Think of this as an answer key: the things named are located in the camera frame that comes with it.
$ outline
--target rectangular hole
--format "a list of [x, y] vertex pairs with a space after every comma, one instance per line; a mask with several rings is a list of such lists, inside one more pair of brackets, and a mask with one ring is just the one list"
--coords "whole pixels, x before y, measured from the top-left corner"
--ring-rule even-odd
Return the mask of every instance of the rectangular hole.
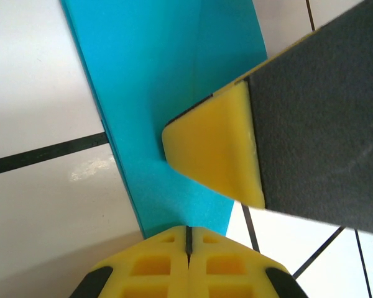
[[207, 259], [207, 274], [240, 275], [246, 270], [242, 259], [238, 255], [219, 255]]
[[143, 256], [134, 264], [131, 275], [170, 275], [170, 269], [169, 256]]
[[144, 286], [125, 288], [121, 298], [167, 298], [167, 286]]
[[221, 285], [209, 287], [209, 298], [254, 298], [250, 285]]

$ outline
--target blue foam board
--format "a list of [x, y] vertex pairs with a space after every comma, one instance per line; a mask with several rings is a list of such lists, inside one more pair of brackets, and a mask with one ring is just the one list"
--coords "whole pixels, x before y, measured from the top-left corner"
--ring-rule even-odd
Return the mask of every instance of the blue foam board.
[[160, 136], [267, 58], [252, 1], [62, 3], [144, 236], [174, 225], [224, 235], [233, 201], [171, 169]]

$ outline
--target white tile floor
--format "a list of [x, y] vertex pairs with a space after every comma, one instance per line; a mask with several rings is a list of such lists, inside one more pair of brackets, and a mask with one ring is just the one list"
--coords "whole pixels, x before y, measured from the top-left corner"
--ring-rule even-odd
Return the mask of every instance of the white tile floor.
[[[311, 31], [305, 0], [253, 0], [269, 56]], [[357, 0], [310, 0], [315, 27]], [[102, 132], [58, 0], [0, 0], [0, 157]], [[261, 252], [294, 273], [337, 227], [251, 209]], [[241, 205], [227, 236], [251, 247]], [[373, 296], [373, 235], [359, 232]], [[66, 297], [142, 239], [109, 145], [0, 174], [0, 297]], [[355, 233], [298, 278], [310, 297], [368, 297]]]

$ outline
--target black sandpaper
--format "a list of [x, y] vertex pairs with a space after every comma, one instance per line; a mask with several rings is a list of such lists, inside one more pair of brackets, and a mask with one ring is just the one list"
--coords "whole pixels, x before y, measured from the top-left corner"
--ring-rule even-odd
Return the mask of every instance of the black sandpaper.
[[373, 1], [247, 81], [266, 208], [373, 232]]

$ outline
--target black grout line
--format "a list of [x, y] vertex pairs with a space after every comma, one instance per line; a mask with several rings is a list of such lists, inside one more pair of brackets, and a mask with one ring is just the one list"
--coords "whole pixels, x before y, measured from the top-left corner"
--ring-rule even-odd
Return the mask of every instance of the black grout line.
[[311, 264], [316, 260], [317, 257], [333, 242], [334, 239], [344, 230], [344, 227], [339, 227], [317, 250], [314, 252], [308, 260], [293, 274], [293, 277], [297, 279]]
[[305, 2], [306, 2], [306, 8], [308, 10], [308, 16], [310, 17], [311, 29], [312, 31], [315, 31], [315, 25], [313, 23], [310, 0], [305, 0]]
[[0, 158], [0, 173], [8, 172], [25, 166], [41, 163], [67, 154], [86, 150], [108, 143], [108, 138], [104, 132], [89, 135], [76, 140], [15, 154]]
[[253, 221], [251, 219], [251, 214], [248, 206], [242, 204], [242, 210], [244, 214], [244, 219], [246, 220], [247, 229], [250, 235], [251, 245], [253, 250], [260, 252], [259, 243], [256, 237], [256, 231], [254, 230]]
[[355, 237], [356, 237], [356, 243], [358, 244], [359, 255], [361, 256], [361, 262], [362, 262], [363, 273], [364, 273], [364, 275], [365, 275], [365, 280], [366, 280], [367, 293], [369, 294], [369, 298], [372, 298], [372, 291], [371, 291], [371, 287], [370, 287], [370, 285], [369, 285], [369, 278], [367, 277], [367, 271], [366, 271], [365, 260], [364, 260], [364, 258], [363, 258], [363, 252], [362, 252], [362, 247], [361, 247], [361, 241], [359, 240], [358, 231], [357, 231], [356, 229], [355, 229]]

